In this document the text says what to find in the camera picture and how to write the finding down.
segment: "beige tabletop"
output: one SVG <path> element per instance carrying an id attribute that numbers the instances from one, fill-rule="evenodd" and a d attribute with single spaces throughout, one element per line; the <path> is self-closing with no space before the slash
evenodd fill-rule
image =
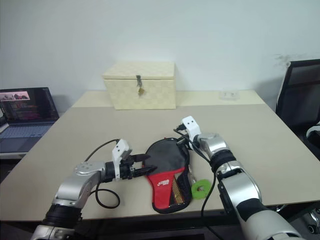
<path id="1" fill-rule="evenodd" d="M 225 98 L 224 93 L 235 93 L 235 98 Z M 212 105 L 252 105 L 265 104 L 254 90 L 238 91 L 177 91 L 177 106 L 212 106 Z M 107 91 L 87 91 L 72 106 L 82 107 L 112 107 L 112 101 Z"/>
<path id="2" fill-rule="evenodd" d="M 51 205 L 59 185 L 98 145 L 127 140 L 133 154 L 144 153 L 155 141 L 177 137 L 172 131 L 182 118 L 192 115 L 202 132 L 217 132 L 235 157 L 255 178 L 265 205 L 320 200 L 320 162 L 266 104 L 178 106 L 173 110 L 115 110 L 112 107 L 72 107 L 19 162 L 0 185 L 2 221 L 39 221 Z M 111 161 L 111 146 L 90 161 Z M 212 181 L 208 164 L 191 154 L 194 176 Z M 152 189 L 145 177 L 103 183 L 117 192 L 116 209 L 100 207 L 93 196 L 85 205 L 84 219 L 146 216 L 152 208 Z M 100 200 L 112 205 L 107 193 Z M 199 211 L 203 200 L 193 200 L 181 212 Z M 217 189 L 207 210 L 223 208 Z"/>

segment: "green ring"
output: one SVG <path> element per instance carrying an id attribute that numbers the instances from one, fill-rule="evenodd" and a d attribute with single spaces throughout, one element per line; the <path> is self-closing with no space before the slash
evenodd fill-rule
<path id="1" fill-rule="evenodd" d="M 208 195 L 210 188 L 211 188 L 211 182 L 209 182 L 207 179 L 196 181 L 191 186 L 192 197 L 194 199 L 204 199 Z"/>

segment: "black office chair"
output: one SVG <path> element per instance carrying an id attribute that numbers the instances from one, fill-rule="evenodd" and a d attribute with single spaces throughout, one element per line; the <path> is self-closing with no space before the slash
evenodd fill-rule
<path id="1" fill-rule="evenodd" d="M 320 59 L 290 62 L 275 113 L 320 160 Z"/>

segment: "black cable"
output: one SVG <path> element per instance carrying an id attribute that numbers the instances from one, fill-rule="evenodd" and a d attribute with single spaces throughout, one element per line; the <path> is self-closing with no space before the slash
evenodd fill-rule
<path id="1" fill-rule="evenodd" d="M 120 139 L 112 139 L 112 140 L 110 140 L 110 141 L 105 142 L 104 144 L 101 144 L 101 145 L 98 146 L 95 150 L 93 150 L 93 152 L 90 153 L 89 156 L 88 156 L 84 161 L 85 161 L 85 162 L 88 161 L 88 160 L 92 157 L 92 155 L 95 154 L 95 152 L 98 151 L 98 150 L 99 150 L 100 148 L 102 148 L 103 146 L 105 146 L 105 145 L 107 145 L 107 144 L 110 144 L 110 143 L 112 143 L 112 142 L 118 143 L 119 141 L 120 141 Z M 114 192 L 114 191 L 112 191 L 112 190 L 110 190 L 110 189 L 106 189 L 106 188 L 99 189 L 100 184 L 101 184 L 101 182 L 99 182 L 99 183 L 96 185 L 95 190 L 93 190 L 92 192 L 90 192 L 89 196 L 90 196 L 91 194 L 95 193 L 95 200 L 96 200 L 96 202 L 97 202 L 101 207 L 103 207 L 103 208 L 105 208 L 105 209 L 115 209 L 116 207 L 118 207 L 118 206 L 120 205 L 120 197 L 119 197 L 119 195 L 118 195 L 116 192 Z M 112 193 L 112 194 L 117 198 L 118 203 L 117 203 L 116 205 L 114 205 L 114 206 L 104 205 L 104 204 L 99 200 L 99 196 L 98 196 L 98 192 L 99 192 L 99 191 L 106 191 L 106 192 Z"/>
<path id="2" fill-rule="evenodd" d="M 179 132 L 176 129 L 173 129 L 173 131 L 179 135 L 181 135 L 185 140 L 187 140 L 189 143 L 191 143 L 193 150 L 204 160 L 206 160 L 210 164 L 210 160 L 200 151 L 200 149 L 189 139 L 187 138 L 183 133 Z"/>
<path id="3" fill-rule="evenodd" d="M 188 138 L 186 137 L 183 133 L 179 132 L 178 130 L 176 129 L 173 129 L 173 131 L 179 135 L 181 135 L 184 139 L 186 139 L 189 143 L 191 143 L 191 145 L 193 146 L 193 150 L 200 156 L 202 157 L 204 160 L 206 160 L 209 164 L 210 164 L 210 160 L 200 151 L 200 149 Z M 208 199 L 210 198 L 210 195 L 211 193 L 213 192 L 214 188 L 215 188 L 215 185 L 216 185 L 216 174 L 213 173 L 213 183 L 212 183 L 212 186 L 210 188 L 210 191 L 208 193 L 208 195 L 206 196 L 204 202 L 203 202 L 203 205 L 202 205 L 202 208 L 201 208 L 201 219 L 204 223 L 204 225 L 206 226 L 206 228 L 212 232 L 219 240 L 224 240 L 215 230 L 213 230 L 205 221 L 205 217 L 204 217 L 204 210 L 205 210 L 205 207 L 206 207 L 206 203 L 208 201 Z"/>
<path id="4" fill-rule="evenodd" d="M 116 143 L 118 143 L 120 141 L 120 139 L 112 139 L 112 140 L 110 140 L 110 141 L 107 141 L 107 142 L 105 142 L 104 144 L 101 144 L 100 146 L 98 146 L 95 150 L 93 150 L 93 152 L 92 153 L 90 153 L 90 155 L 89 156 L 87 156 L 86 157 L 86 159 L 84 160 L 85 162 L 86 161 L 88 161 L 89 160 L 89 158 L 91 158 L 92 157 L 92 155 L 93 154 L 95 154 L 96 153 L 96 151 L 98 151 L 100 148 L 102 148 L 103 146 L 105 146 L 105 145 L 107 145 L 107 144 L 110 144 L 110 143 L 112 143 L 112 142 L 116 142 Z"/>
<path id="5" fill-rule="evenodd" d="M 212 186 L 211 186 L 210 191 L 209 191 L 208 195 L 206 196 L 206 198 L 205 198 L 205 200 L 204 200 L 204 202 L 203 202 L 203 204 L 202 204 L 202 208 L 201 208 L 201 219 L 202 219 L 204 225 L 206 226 L 206 228 L 207 228 L 210 232 L 212 232 L 218 239 L 224 240 L 215 230 L 212 229 L 212 227 L 210 227 L 210 226 L 206 223 L 205 216 L 204 216 L 204 210 L 205 210 L 205 207 L 206 207 L 206 203 L 207 203 L 208 199 L 210 198 L 210 195 L 211 195 L 211 193 L 212 193 L 212 191 L 214 190 L 215 185 L 216 185 L 216 179 L 217 179 L 217 177 L 216 177 L 216 174 L 213 174 L 213 175 L 214 175 L 214 177 L 213 177 Z"/>
<path id="6" fill-rule="evenodd" d="M 95 190 L 93 190 L 92 192 L 90 192 L 89 196 L 90 196 L 91 194 L 95 193 L 95 200 L 97 201 L 97 203 L 98 203 L 101 207 L 103 207 L 103 208 L 105 208 L 105 209 L 115 209 L 115 208 L 117 208 L 117 207 L 120 205 L 120 197 L 119 197 L 119 195 L 118 195 L 116 192 L 114 192 L 114 191 L 112 191 L 112 190 L 110 190 L 110 189 L 106 189 L 106 188 L 99 189 L 100 183 L 101 183 L 101 182 L 99 182 L 99 183 L 96 185 Z M 116 205 L 114 205 L 114 206 L 104 205 L 104 204 L 99 200 L 99 196 L 98 196 L 98 192 L 99 192 L 99 191 L 106 191 L 106 192 L 112 193 L 112 194 L 117 198 L 118 203 L 117 203 Z"/>

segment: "laptop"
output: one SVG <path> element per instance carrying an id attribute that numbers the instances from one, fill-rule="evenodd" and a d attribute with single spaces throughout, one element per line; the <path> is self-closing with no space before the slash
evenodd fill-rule
<path id="1" fill-rule="evenodd" d="M 59 119 L 47 87 L 0 90 L 8 127 L 0 133 L 0 153 L 26 153 Z"/>

